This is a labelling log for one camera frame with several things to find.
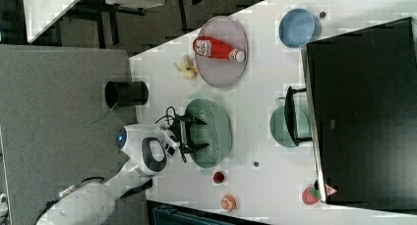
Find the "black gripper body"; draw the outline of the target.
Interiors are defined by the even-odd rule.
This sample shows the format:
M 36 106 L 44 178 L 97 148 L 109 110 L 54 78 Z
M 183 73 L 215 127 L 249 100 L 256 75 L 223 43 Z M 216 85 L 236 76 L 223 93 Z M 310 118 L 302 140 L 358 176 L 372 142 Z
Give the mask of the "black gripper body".
M 171 132 L 175 135 L 180 142 L 179 149 L 182 153 L 185 152 L 187 145 L 186 123 L 181 116 L 175 115 L 173 123 L 171 124 Z

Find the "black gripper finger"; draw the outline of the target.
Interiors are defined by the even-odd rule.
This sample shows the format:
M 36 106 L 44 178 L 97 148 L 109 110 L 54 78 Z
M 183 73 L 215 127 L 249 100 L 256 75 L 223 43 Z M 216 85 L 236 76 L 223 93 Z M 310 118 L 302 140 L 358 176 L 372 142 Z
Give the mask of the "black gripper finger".
M 185 123 L 185 124 L 189 124 L 189 125 L 193 125 L 193 124 L 197 124 L 197 125 L 205 125 L 206 122 L 199 119 L 196 116 L 193 116 L 192 114 L 185 114 L 181 117 L 181 120 Z
M 182 151 L 186 154 L 194 154 L 197 153 L 198 151 L 206 148 L 207 146 L 209 146 L 208 143 L 202 143 L 202 144 L 187 144 L 186 146 L 183 147 Z

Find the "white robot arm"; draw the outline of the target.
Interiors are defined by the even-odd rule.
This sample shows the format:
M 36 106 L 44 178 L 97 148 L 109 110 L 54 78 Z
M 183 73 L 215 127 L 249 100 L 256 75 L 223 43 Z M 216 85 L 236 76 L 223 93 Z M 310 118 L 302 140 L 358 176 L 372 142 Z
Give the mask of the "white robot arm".
M 176 152 L 187 153 L 193 125 L 206 122 L 190 114 L 177 116 L 172 125 L 133 124 L 117 135 L 118 149 L 128 156 L 120 171 L 104 183 L 78 183 L 64 190 L 35 225 L 101 225 L 113 212 L 115 201 L 141 187 L 163 171 Z

